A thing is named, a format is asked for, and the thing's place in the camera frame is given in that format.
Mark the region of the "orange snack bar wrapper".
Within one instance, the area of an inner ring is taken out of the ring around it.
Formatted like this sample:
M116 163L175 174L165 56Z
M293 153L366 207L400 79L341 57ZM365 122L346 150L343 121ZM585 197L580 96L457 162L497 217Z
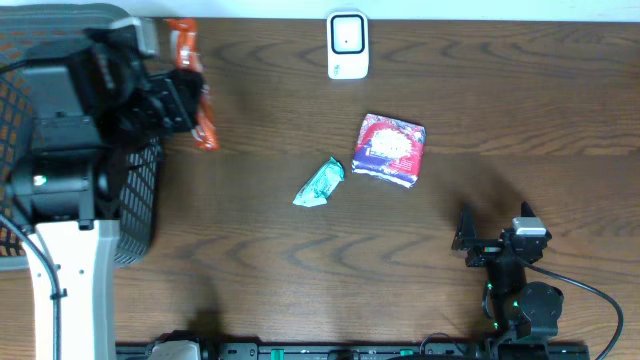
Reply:
M194 18L167 18L170 29L170 49L174 56L174 65L203 74L203 65L197 49L197 22ZM210 98L210 88L204 83L196 113L197 124L192 130L195 145L203 151L213 152L219 149L219 140L215 128L215 115Z

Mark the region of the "floral red purple packet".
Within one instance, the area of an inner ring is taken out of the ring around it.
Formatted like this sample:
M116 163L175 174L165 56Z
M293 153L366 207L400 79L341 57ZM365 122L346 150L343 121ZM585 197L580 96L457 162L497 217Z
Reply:
M420 174L425 143L422 125L367 114L359 130L352 172L411 188Z

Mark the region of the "teal green packet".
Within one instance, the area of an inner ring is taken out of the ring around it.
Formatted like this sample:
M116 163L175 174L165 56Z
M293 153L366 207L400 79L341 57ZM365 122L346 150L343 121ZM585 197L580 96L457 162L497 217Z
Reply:
M344 181L342 165L333 157L326 161L296 194L293 204L303 207L325 205L328 198Z

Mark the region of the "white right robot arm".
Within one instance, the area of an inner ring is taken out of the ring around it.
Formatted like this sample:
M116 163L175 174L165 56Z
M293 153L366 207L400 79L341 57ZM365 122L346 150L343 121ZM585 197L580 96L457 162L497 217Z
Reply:
M543 257L551 233L530 206L521 204L521 214L493 239L477 236L471 209L461 211L451 248L466 253L468 267L487 272L483 295L485 316L494 321L495 334L484 350L493 358L522 353L526 347L540 354L558 334L564 295L544 282L530 282L525 268Z

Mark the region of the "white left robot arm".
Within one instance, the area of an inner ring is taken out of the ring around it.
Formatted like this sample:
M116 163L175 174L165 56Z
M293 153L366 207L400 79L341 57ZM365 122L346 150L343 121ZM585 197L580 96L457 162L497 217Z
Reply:
M40 359L116 355L113 271L131 155L196 124L204 80L152 74L155 50L133 28L88 29L29 49L16 68L36 114L7 177L2 220L26 248Z

